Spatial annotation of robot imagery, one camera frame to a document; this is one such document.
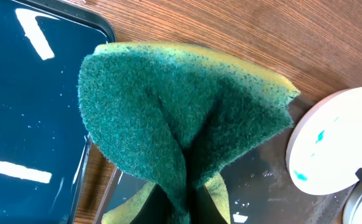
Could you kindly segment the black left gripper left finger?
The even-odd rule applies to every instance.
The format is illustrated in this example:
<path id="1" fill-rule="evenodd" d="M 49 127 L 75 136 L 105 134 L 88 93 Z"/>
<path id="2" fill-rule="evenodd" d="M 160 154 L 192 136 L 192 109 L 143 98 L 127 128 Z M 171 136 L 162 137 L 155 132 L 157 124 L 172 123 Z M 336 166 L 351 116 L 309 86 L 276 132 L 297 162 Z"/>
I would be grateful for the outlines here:
<path id="1" fill-rule="evenodd" d="M 137 216 L 130 224 L 168 224 L 170 201 L 167 194 L 155 185 Z"/>

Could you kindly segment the green yellow scrub sponge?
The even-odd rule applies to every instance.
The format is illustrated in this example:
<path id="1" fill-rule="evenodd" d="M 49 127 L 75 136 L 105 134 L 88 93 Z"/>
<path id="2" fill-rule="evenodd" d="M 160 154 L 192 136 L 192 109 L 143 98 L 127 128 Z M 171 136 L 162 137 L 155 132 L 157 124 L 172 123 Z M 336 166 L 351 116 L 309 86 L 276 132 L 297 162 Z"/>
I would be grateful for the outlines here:
<path id="1" fill-rule="evenodd" d="M 83 123 L 123 172 L 159 185 L 174 223 L 190 193 L 291 127 L 299 90 L 282 75 L 198 45 L 99 45 L 79 71 Z"/>

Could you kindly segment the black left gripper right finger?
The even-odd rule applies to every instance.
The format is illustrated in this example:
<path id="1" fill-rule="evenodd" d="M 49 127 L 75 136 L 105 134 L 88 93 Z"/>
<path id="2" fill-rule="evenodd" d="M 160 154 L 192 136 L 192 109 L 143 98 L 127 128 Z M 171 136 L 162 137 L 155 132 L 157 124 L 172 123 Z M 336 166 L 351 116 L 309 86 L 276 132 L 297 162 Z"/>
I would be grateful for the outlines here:
<path id="1" fill-rule="evenodd" d="M 227 224 L 205 187 L 196 191 L 196 223 Z"/>

